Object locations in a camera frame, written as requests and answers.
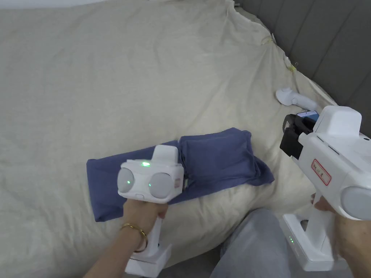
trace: gray pants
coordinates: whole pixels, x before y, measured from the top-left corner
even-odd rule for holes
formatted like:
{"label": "gray pants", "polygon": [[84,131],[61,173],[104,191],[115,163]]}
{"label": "gray pants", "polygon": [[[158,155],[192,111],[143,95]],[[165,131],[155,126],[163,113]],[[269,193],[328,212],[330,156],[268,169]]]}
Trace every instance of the gray pants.
{"label": "gray pants", "polygon": [[210,278],[290,278],[285,236],[278,219],[257,209],[223,243]]}

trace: device base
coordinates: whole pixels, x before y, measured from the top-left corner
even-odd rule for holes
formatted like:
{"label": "device base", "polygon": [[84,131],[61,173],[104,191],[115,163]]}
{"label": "device base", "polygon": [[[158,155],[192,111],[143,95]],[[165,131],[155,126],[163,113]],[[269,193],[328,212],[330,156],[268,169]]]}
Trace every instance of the device base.
{"label": "device base", "polygon": [[323,254],[313,247],[301,221],[304,220],[295,214],[285,214],[280,220],[280,226],[291,246],[301,267],[305,271],[328,271],[347,268],[347,262],[340,257],[334,258],[332,254]]}
{"label": "device base", "polygon": [[140,258],[139,254],[137,256],[134,254],[130,258],[125,272],[133,275],[156,278],[170,259],[170,256],[171,244],[167,246],[160,245],[156,254],[146,259],[146,261],[144,261],[144,258]]}

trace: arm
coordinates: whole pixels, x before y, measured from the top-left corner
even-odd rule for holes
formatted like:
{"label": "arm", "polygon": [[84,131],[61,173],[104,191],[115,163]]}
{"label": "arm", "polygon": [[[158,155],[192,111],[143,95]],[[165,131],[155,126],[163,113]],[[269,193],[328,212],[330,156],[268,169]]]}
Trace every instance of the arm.
{"label": "arm", "polygon": [[132,253],[139,248],[142,238],[138,231],[122,229],[101,258],[94,264],[85,278],[122,277]]}
{"label": "arm", "polygon": [[[140,227],[146,235],[152,230],[157,217],[165,218],[167,204],[127,200],[124,204],[124,223]],[[141,233],[130,227],[120,230],[118,237],[85,275],[85,278],[120,278],[134,251],[142,245]]]}
{"label": "arm", "polygon": [[339,254],[347,261],[353,276],[371,277],[371,221],[357,221],[340,216],[324,197],[315,204],[315,208],[336,214],[336,246]]}

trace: white gun-shaped controller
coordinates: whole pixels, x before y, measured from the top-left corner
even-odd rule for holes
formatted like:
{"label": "white gun-shaped controller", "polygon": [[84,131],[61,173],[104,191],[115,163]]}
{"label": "white gun-shaped controller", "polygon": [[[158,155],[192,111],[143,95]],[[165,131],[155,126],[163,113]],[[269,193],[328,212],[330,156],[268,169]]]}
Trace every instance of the white gun-shaped controller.
{"label": "white gun-shaped controller", "polygon": [[[313,132],[301,133],[299,159],[292,159],[340,215],[371,220],[371,140],[359,133],[361,114],[342,106],[324,108]],[[283,216],[281,227],[306,271],[346,267],[332,248],[334,214],[312,208],[306,230],[302,218]]]}
{"label": "white gun-shaped controller", "polygon": [[[127,198],[152,203],[168,203],[182,193],[184,169],[178,164],[178,149],[158,145],[151,160],[127,160],[121,164],[117,177],[118,193]],[[171,256],[171,245],[159,243],[162,220],[148,235],[144,252],[134,253],[126,273],[157,277]]]}

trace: bed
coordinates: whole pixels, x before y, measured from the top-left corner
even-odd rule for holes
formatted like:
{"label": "bed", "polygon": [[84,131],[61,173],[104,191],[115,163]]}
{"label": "bed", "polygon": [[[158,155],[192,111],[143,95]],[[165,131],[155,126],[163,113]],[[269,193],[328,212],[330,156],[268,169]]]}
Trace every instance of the bed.
{"label": "bed", "polygon": [[234,2],[4,10],[0,26],[1,277],[79,277],[115,237],[120,219],[94,221],[90,158],[230,127],[252,133],[276,180],[170,206],[168,266],[219,245],[249,210],[279,215],[314,192],[279,149],[284,117],[301,109],[274,92],[336,103]]}

